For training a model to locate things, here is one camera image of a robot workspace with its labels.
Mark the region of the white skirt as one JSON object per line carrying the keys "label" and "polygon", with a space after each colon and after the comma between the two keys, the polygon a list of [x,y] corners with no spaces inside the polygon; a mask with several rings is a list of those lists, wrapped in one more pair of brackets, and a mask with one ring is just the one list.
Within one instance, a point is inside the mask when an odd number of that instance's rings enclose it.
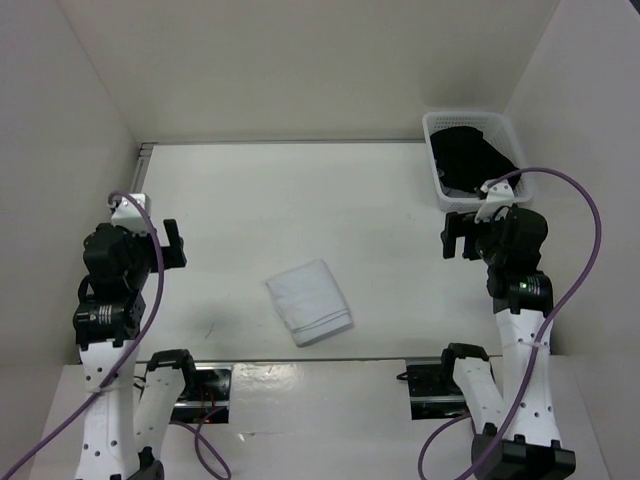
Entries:
{"label": "white skirt", "polygon": [[275,311],[298,348],[354,327],[347,301],[322,259],[273,276],[265,284]]}

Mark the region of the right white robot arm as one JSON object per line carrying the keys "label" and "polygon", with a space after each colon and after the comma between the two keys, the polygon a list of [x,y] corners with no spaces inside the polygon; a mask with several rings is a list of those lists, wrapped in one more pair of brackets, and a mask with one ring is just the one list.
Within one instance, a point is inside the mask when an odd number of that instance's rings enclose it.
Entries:
{"label": "right white robot arm", "polygon": [[487,265],[487,291],[502,347],[497,382],[486,351],[452,343],[443,352],[438,381],[463,395],[475,428],[471,460],[475,479],[566,479],[576,455],[563,447],[549,379],[554,300],[550,279],[538,268],[548,235],[545,218],[517,206],[501,207],[485,220],[472,213],[446,215],[443,256],[456,252]]}

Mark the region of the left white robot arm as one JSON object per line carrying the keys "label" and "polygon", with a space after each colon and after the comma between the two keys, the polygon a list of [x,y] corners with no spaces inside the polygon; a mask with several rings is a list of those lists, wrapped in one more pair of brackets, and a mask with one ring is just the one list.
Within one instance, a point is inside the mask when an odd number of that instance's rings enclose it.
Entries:
{"label": "left white robot arm", "polygon": [[148,234],[102,223],[84,241],[87,268],[73,316],[89,401],[84,414],[78,479],[161,479],[161,449],[174,405],[193,396],[199,375],[185,349],[157,352],[135,392],[145,311],[142,289],[160,266],[186,265],[175,220],[163,223],[168,245]]}

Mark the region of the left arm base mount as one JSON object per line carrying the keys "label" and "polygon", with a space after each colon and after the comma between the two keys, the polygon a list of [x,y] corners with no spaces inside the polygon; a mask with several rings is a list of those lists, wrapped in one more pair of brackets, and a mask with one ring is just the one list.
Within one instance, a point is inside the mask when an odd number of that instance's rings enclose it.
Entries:
{"label": "left arm base mount", "polygon": [[226,423],[231,383],[229,365],[199,364],[176,351],[156,355],[137,383],[141,393],[134,425],[147,431],[172,421]]}

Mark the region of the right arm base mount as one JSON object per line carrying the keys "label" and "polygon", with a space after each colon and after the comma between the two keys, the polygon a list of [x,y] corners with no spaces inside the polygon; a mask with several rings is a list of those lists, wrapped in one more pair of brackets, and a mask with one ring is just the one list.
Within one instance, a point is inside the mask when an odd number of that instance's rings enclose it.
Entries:
{"label": "right arm base mount", "polygon": [[446,376],[443,357],[408,359],[396,379],[408,387],[413,420],[452,419],[468,411],[457,385]]}

